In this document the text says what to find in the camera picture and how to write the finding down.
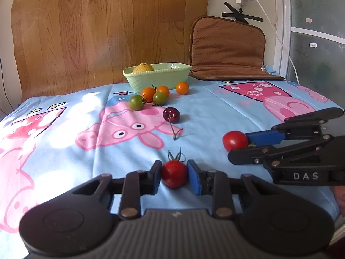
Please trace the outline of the large yellow citrus fruit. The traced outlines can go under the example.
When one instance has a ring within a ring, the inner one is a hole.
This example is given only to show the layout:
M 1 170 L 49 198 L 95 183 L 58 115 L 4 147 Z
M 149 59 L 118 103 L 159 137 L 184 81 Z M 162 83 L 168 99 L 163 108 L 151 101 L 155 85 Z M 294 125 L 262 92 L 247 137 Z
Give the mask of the large yellow citrus fruit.
M 142 73 L 148 71 L 154 71 L 154 68 L 148 63 L 141 63 L 133 69 L 133 73 Z

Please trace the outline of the orange cherry tomato small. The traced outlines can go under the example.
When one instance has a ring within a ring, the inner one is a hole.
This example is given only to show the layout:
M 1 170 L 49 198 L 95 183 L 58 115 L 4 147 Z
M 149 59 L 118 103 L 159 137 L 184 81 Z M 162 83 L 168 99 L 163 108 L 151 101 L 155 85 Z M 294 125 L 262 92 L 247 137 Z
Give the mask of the orange cherry tomato small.
M 157 88 L 156 88 L 156 91 L 157 91 L 157 92 L 163 92 L 163 93 L 165 93 L 165 95 L 166 95 L 167 97 L 169 97 L 169 88 L 166 87 L 166 86 L 164 86 L 164 85 L 161 85 L 161 86 L 157 87 Z

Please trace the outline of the wood pattern vinyl sheet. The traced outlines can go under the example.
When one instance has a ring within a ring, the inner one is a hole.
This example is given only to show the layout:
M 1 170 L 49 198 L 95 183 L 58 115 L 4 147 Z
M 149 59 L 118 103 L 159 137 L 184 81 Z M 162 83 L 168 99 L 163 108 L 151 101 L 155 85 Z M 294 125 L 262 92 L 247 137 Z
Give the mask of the wood pattern vinyl sheet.
M 208 0 L 13 0 L 21 99 L 124 82 L 141 63 L 187 63 Z

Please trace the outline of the brown seat cushion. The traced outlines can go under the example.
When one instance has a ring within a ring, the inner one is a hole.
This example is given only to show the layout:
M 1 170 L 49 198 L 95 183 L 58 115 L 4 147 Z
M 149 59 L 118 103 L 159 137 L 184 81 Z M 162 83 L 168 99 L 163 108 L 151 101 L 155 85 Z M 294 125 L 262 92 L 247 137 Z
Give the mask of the brown seat cushion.
M 190 75 L 198 80 L 278 80 L 264 67 L 265 35 L 255 26 L 214 16 L 191 29 Z

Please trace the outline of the dark red cherry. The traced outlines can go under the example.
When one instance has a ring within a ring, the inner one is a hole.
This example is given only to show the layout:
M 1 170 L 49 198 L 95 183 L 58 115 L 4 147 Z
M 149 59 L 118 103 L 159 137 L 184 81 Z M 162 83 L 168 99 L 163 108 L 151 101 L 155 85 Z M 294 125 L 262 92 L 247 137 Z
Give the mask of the dark red cherry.
M 183 128 L 177 128 L 174 125 L 180 121 L 180 111 L 173 107 L 168 107 L 163 110 L 163 118 L 167 121 L 173 132 L 173 140 L 176 140 L 180 134 L 183 134 Z

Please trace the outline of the orange cherry tomato back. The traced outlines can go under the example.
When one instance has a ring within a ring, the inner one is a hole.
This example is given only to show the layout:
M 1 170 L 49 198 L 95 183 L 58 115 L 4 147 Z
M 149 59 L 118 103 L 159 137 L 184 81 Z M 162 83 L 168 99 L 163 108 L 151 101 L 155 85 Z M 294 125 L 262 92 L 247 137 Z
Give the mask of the orange cherry tomato back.
M 153 96 L 155 93 L 156 93 L 155 86 L 153 84 L 150 84 L 148 87 L 144 88 L 140 94 L 146 103 L 151 103 L 153 102 Z

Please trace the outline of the green cherry tomato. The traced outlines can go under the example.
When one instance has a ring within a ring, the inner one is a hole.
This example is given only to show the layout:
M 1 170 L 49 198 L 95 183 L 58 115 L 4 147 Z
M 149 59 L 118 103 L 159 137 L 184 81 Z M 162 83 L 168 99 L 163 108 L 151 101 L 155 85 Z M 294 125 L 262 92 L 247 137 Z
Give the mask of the green cherry tomato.
M 140 111 L 143 109 L 146 100 L 141 95 L 133 95 L 128 101 L 129 108 L 134 111 Z
M 153 95 L 153 102 L 156 105 L 163 106 L 167 103 L 168 95 L 165 92 L 157 91 Z

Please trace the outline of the blue cartoon pig blanket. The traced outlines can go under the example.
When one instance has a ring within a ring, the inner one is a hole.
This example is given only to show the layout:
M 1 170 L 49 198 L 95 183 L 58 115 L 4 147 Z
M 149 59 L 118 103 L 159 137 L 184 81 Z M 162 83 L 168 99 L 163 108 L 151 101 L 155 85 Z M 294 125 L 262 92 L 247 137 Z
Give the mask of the blue cartoon pig blanket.
M 33 97 L 1 119 L 1 257 L 23 258 L 23 214 L 100 174 L 123 178 L 147 171 L 168 153 L 181 153 L 204 170 L 266 181 L 262 166 L 235 166 L 222 138 L 232 130 L 268 130 L 286 118 L 333 108 L 327 97 L 290 81 L 200 81 L 190 91 L 171 91 L 168 106 L 181 118 L 170 125 L 163 108 L 129 108 L 129 84 L 112 84 L 67 95 Z

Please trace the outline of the red cherry tomato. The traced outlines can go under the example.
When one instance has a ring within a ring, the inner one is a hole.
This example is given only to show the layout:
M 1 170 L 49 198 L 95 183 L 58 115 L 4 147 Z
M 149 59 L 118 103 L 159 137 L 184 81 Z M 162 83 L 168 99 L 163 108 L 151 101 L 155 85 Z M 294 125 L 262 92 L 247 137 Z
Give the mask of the red cherry tomato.
M 168 188 L 180 188 L 188 180 L 188 169 L 185 164 L 186 157 L 181 152 L 181 149 L 179 149 L 175 156 L 168 150 L 167 155 L 168 161 L 162 167 L 161 179 Z
M 247 136 L 238 131 L 233 130 L 227 132 L 222 138 L 224 148 L 230 152 L 232 150 L 246 148 L 248 145 L 248 138 Z

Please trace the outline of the light green ceramic dish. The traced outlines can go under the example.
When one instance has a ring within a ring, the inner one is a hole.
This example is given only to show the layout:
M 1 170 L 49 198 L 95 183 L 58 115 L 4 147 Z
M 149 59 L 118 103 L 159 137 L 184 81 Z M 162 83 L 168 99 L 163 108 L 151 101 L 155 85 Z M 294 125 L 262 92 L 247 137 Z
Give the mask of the light green ceramic dish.
M 140 93 L 147 87 L 166 86 L 173 90 L 179 82 L 186 82 L 191 66 L 183 63 L 158 63 L 151 64 L 153 71 L 133 73 L 135 67 L 123 70 L 123 76 L 127 79 L 132 90 Z

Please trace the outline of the black tape cross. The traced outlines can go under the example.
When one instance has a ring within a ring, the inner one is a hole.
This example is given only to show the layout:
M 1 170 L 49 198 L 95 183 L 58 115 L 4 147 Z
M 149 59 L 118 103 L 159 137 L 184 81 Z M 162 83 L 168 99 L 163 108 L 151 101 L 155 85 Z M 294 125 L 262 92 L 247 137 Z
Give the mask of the black tape cross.
M 227 7 L 227 9 L 230 10 L 230 12 L 222 12 L 222 17 L 233 18 L 235 21 L 241 22 L 243 24 L 248 24 L 248 19 L 258 22 L 264 21 L 262 17 L 243 14 L 242 8 L 239 8 L 239 10 L 237 10 L 236 8 L 231 6 L 230 3 L 228 3 L 227 1 L 224 2 L 224 6 Z

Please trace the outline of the green cherry tomato back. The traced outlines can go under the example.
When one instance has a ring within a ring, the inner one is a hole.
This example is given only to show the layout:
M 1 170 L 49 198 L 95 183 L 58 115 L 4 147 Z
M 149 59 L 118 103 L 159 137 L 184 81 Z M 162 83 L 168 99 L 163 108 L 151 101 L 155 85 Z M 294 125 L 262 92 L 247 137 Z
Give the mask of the green cherry tomato back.
M 133 95 L 128 101 L 129 108 L 134 111 L 140 111 L 143 109 L 146 100 L 141 95 Z

